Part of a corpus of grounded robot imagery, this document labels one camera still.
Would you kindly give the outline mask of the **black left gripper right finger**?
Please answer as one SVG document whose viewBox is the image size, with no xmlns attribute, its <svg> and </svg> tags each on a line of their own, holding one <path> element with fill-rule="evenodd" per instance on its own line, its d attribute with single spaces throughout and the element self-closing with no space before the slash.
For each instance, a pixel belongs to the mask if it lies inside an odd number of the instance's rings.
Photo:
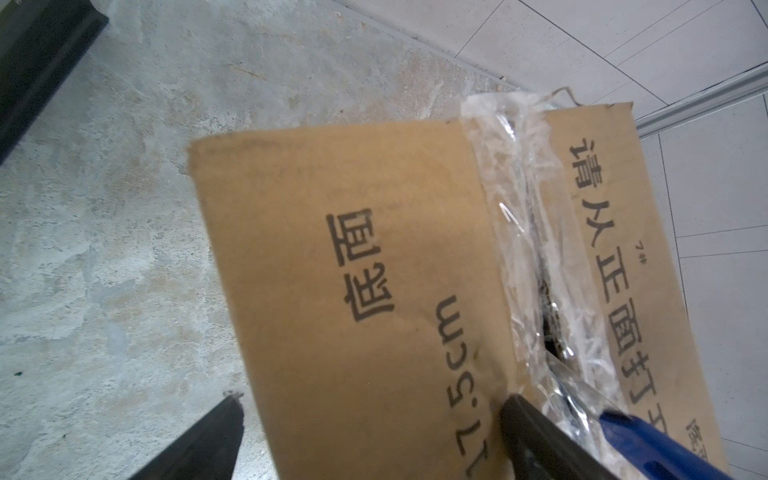
<svg viewBox="0 0 768 480">
<path fill-rule="evenodd" d="M 519 394 L 505 401 L 500 426 L 516 479 L 617 479 Z"/>
</svg>

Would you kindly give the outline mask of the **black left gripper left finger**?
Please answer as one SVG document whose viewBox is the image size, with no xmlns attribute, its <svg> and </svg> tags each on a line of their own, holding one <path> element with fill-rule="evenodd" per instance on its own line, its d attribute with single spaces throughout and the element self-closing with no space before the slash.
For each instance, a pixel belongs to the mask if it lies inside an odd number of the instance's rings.
<svg viewBox="0 0 768 480">
<path fill-rule="evenodd" d="M 227 395 L 130 479 L 232 479 L 244 435 L 241 397 Z"/>
</svg>

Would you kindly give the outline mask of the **blue box cutter knife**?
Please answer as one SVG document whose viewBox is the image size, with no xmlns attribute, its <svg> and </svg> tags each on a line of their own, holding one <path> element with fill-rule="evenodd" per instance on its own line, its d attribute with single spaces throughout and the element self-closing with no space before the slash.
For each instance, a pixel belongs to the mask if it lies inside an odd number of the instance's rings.
<svg viewBox="0 0 768 480">
<path fill-rule="evenodd" d="M 636 416 L 605 410 L 599 423 L 608 443 L 648 479 L 731 479 Z"/>
</svg>

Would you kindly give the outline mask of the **brown cardboard express box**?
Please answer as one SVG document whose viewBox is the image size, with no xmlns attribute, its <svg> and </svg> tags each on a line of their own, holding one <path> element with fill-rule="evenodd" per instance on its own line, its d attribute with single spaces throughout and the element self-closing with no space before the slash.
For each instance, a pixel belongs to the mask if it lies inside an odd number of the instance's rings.
<svg viewBox="0 0 768 480">
<path fill-rule="evenodd" d="M 617 411 L 727 473 L 632 105 L 546 118 Z M 510 305 L 460 112 L 211 136 L 188 167 L 281 478 L 516 479 Z"/>
</svg>

